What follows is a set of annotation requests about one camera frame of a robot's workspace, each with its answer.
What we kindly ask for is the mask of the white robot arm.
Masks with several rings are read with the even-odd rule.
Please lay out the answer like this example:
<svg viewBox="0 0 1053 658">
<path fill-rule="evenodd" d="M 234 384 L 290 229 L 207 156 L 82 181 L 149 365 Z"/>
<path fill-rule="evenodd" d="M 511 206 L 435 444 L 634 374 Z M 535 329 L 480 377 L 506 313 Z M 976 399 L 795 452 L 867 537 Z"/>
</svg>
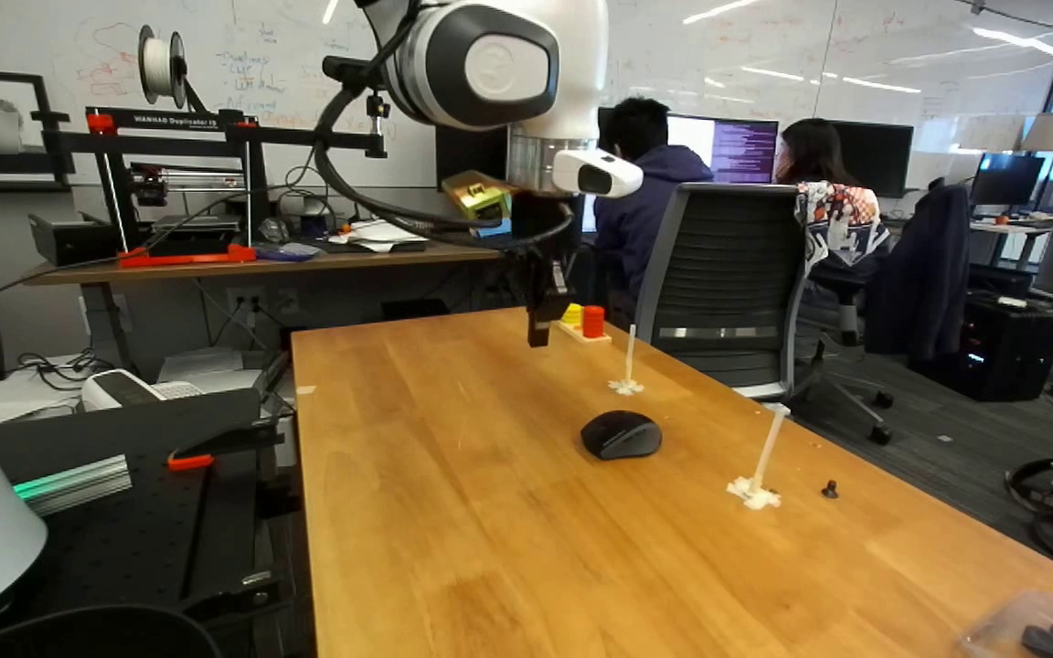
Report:
<svg viewBox="0 0 1053 658">
<path fill-rule="evenodd" d="M 539 197 L 629 197 L 645 170 L 598 145 L 607 0 L 356 0 L 382 89 L 435 128 L 509 131 L 506 176 Z"/>
</svg>

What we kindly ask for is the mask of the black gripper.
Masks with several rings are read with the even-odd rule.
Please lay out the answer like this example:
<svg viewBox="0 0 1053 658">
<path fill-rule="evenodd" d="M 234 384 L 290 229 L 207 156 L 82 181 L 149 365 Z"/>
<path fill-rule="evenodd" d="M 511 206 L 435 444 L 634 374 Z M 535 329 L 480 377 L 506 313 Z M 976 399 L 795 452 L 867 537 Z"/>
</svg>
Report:
<svg viewBox="0 0 1053 658">
<path fill-rule="evenodd" d="M 551 296 L 566 288 L 566 260 L 577 243 L 570 197 L 518 191 L 511 197 L 514 263 L 535 301 L 525 302 L 525 342 L 548 348 Z"/>
</svg>

